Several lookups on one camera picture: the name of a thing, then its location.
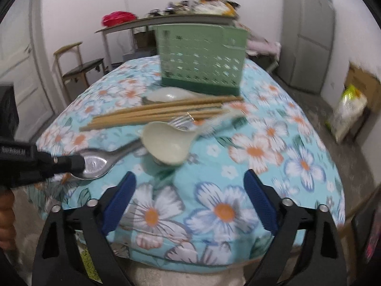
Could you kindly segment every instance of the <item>spoon handle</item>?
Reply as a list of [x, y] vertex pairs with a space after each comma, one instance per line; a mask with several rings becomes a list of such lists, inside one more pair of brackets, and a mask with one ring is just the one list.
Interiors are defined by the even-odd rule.
[[228, 119], [233, 119], [237, 117], [244, 117], [245, 113], [238, 109], [229, 109], [229, 112], [226, 114], [218, 115], [215, 118], [207, 120], [205, 123], [203, 123], [201, 126], [199, 126], [197, 129], [194, 130], [194, 132], [199, 135], [203, 134], [204, 132], [208, 131], [210, 128], [214, 126], [218, 126], [222, 122]]
[[137, 138], [137, 139], [135, 139], [131, 142], [128, 142], [127, 144], [119, 147], [118, 149], [113, 151], [112, 154], [114, 155], [114, 158], [116, 160], [119, 160], [120, 158], [123, 158], [128, 153], [132, 153], [141, 147], [143, 147], [143, 143], [142, 143], [140, 138]]

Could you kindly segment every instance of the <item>table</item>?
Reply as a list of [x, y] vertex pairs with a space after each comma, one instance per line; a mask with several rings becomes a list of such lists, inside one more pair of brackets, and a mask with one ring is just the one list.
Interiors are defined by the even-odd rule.
[[[52, 154], [86, 147], [108, 151], [130, 142], [142, 126], [79, 132], [93, 116], [137, 106], [160, 85], [158, 56], [124, 63], [82, 93], [37, 141]], [[159, 268], [210, 273], [243, 266], [262, 257], [272, 236], [260, 223], [243, 189], [243, 175], [254, 169], [264, 184], [298, 205], [326, 204], [336, 225], [345, 221], [340, 176], [324, 144], [300, 107], [268, 75], [245, 61], [241, 81], [246, 117], [226, 122], [193, 144], [180, 167], [157, 165], [143, 148], [120, 160], [94, 181], [57, 175], [48, 184], [29, 186], [29, 199], [46, 216], [100, 198], [127, 171], [137, 189], [108, 239], [115, 254]], [[298, 233], [295, 244], [302, 243]]]
[[232, 16], [220, 16], [209, 14], [175, 14], [137, 19], [126, 22], [124, 24], [104, 28], [96, 31], [95, 33], [102, 33], [103, 46], [106, 52], [105, 63], [108, 69], [112, 70], [110, 48], [107, 42], [107, 34], [109, 33], [119, 32], [143, 26], [154, 26], [164, 24], [211, 24], [233, 26], [233, 20], [235, 19], [236, 17]]

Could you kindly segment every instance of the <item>chopstick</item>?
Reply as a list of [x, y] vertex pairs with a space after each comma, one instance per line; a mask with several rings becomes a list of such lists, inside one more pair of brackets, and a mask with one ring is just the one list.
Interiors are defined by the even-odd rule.
[[87, 126], [79, 128], [80, 131], [89, 131], [89, 130], [98, 130], [106, 129], [112, 127], [120, 127], [125, 125], [141, 125], [148, 122], [162, 121], [168, 122], [173, 119], [173, 117], [179, 117], [186, 114], [190, 114], [194, 119], [207, 119], [215, 115], [225, 113], [226, 110], [214, 109], [214, 110], [205, 110], [205, 111], [189, 111], [189, 112], [177, 112], [177, 113], [165, 113], [165, 114], [156, 114], [156, 115], [146, 115], [146, 116], [136, 116], [136, 117], [126, 117], [115, 119], [114, 121], [106, 122], [95, 122], [90, 123]]
[[151, 109], [151, 110], [138, 111], [138, 112], [132, 112], [132, 113], [118, 114], [118, 115], [113, 115], [110, 117], [100, 117], [100, 118], [95, 117], [91, 121], [91, 123], [106, 122], [106, 121], [113, 121], [115, 119], [121, 119], [121, 118], [157, 115], [157, 114], [165, 114], [165, 113], [189, 112], [190, 110], [208, 109], [208, 108], [213, 108], [213, 107], [220, 108], [220, 107], [222, 107], [222, 104], [221, 103], [211, 103], [211, 104], [171, 106], [171, 107], [164, 107], [161, 109]]
[[232, 101], [243, 101], [243, 98], [241, 96], [219, 96], [219, 97], [205, 97], [205, 98], [197, 98], [197, 99], [186, 99], [181, 101], [174, 101], [174, 102], [164, 102], [164, 103], [158, 103], [158, 104], [150, 104], [150, 105], [143, 105], [139, 107], [131, 107], [128, 109], [121, 109], [117, 110], [112, 113], [104, 114], [95, 116], [94, 119], [100, 118], [100, 117], [110, 117], [113, 115], [119, 115], [119, 114], [127, 114], [127, 113], [133, 113], [138, 111], [146, 111], [151, 109], [161, 109], [165, 107], [174, 107], [174, 106], [185, 106], [185, 105], [198, 105], [198, 104], [210, 104], [210, 103], [226, 103], [226, 102], [232, 102]]

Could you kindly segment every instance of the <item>gray refrigerator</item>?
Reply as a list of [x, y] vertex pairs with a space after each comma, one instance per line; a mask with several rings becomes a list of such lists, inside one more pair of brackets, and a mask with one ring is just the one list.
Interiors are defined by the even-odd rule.
[[332, 0], [283, 0], [277, 74], [289, 86], [320, 93], [335, 31]]

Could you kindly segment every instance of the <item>green plastic basket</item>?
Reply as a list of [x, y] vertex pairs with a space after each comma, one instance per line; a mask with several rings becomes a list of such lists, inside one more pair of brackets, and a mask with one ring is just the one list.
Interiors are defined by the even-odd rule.
[[155, 26], [161, 83], [207, 94], [240, 93], [247, 31], [232, 26]]

